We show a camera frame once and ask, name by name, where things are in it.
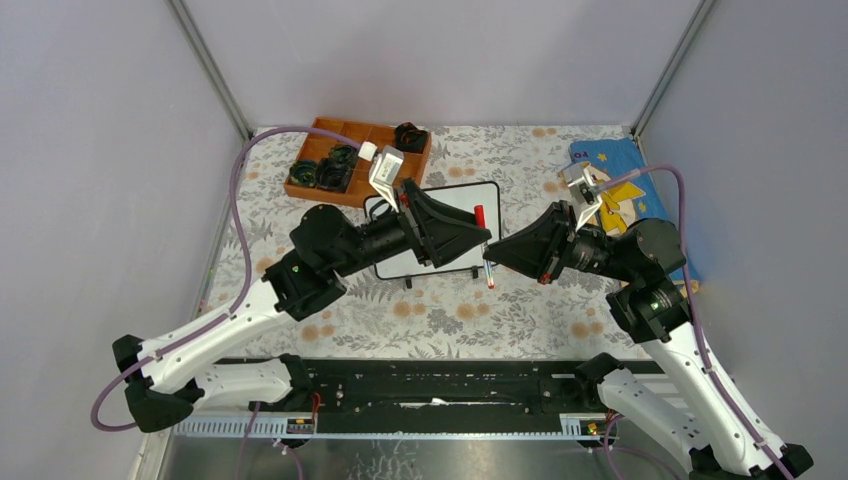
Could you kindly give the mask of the red marker cap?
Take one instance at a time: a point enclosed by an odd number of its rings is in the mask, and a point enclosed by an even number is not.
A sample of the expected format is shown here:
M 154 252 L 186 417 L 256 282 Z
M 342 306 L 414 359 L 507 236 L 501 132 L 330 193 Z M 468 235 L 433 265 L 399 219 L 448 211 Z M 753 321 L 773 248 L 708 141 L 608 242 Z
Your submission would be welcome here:
M 480 228 L 485 229 L 486 228 L 486 220 L 485 220 L 484 207 L 482 205 L 475 205 L 474 206 L 474 215 L 475 215 L 476 224 Z

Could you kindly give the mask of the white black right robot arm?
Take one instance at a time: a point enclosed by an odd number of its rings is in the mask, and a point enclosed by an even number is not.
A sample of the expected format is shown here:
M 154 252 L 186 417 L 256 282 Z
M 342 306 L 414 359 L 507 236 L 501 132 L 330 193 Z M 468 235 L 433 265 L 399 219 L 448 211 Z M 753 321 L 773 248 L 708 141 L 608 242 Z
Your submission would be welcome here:
M 528 227 L 490 244 L 485 256 L 542 284 L 565 269 L 622 282 L 607 296 L 610 312 L 663 370 L 684 407 L 650 392 L 602 353 L 578 368 L 573 396 L 583 410 L 605 407 L 623 415 L 692 479 L 789 479 L 813 466 L 807 449 L 768 428 L 712 358 L 690 301 L 671 280 L 686 263 L 672 222 L 645 218 L 611 237 L 594 225 L 577 227 L 571 206 L 558 202 Z

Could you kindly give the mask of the small black-framed whiteboard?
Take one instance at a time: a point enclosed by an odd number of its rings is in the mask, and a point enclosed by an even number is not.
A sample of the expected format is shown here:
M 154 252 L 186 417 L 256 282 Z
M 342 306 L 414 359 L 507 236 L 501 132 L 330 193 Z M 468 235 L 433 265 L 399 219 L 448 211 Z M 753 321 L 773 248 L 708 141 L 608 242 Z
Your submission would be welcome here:
M 425 188 L 407 203 L 421 245 L 373 267 L 380 280 L 463 272 L 476 281 L 486 276 L 485 246 L 502 238 L 501 192 L 494 181 Z

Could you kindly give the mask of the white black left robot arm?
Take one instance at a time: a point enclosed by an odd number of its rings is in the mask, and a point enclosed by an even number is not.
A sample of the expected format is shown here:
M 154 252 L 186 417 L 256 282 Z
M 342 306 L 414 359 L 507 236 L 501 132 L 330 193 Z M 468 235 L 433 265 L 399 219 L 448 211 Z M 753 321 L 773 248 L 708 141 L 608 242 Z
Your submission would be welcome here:
M 117 384 L 132 426 L 153 433 L 202 409 L 301 409 L 314 386 L 298 356 L 245 361 L 233 359 L 233 351 L 321 312 L 344 296 L 346 276 L 406 252 L 421 265 L 441 267 L 491 237 L 474 213 L 432 198 L 412 180 L 403 181 L 395 200 L 361 225 L 335 206 L 317 205 L 291 232 L 292 248 L 232 304 L 156 338 L 117 339 Z

